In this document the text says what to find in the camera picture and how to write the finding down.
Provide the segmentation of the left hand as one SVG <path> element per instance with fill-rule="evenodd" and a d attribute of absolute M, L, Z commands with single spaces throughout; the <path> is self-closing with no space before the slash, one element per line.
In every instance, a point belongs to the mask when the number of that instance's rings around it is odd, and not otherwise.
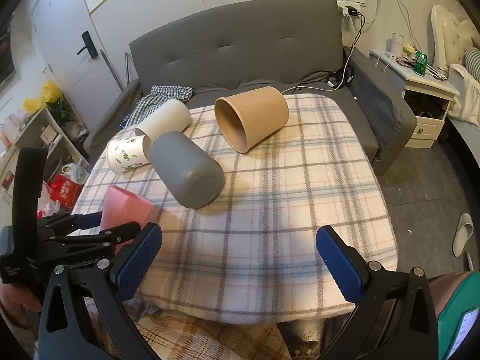
<path fill-rule="evenodd" d="M 2 283 L 1 308 L 14 326 L 27 329 L 30 327 L 30 322 L 26 317 L 26 312 L 39 313 L 41 303 L 25 287 L 12 283 Z"/>

